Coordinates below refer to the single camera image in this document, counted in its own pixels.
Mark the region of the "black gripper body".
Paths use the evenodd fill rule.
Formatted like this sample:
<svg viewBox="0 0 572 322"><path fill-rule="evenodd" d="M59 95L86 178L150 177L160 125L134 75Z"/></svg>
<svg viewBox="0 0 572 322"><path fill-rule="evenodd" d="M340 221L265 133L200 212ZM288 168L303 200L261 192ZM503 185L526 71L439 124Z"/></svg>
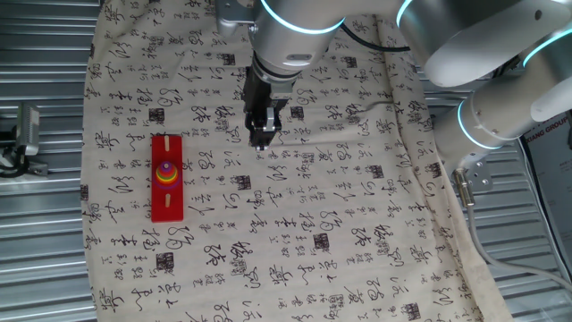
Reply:
<svg viewBox="0 0 572 322"><path fill-rule="evenodd" d="M272 107L275 116L290 99L290 80L273 80L255 66L249 68L249 111Z"/></svg>

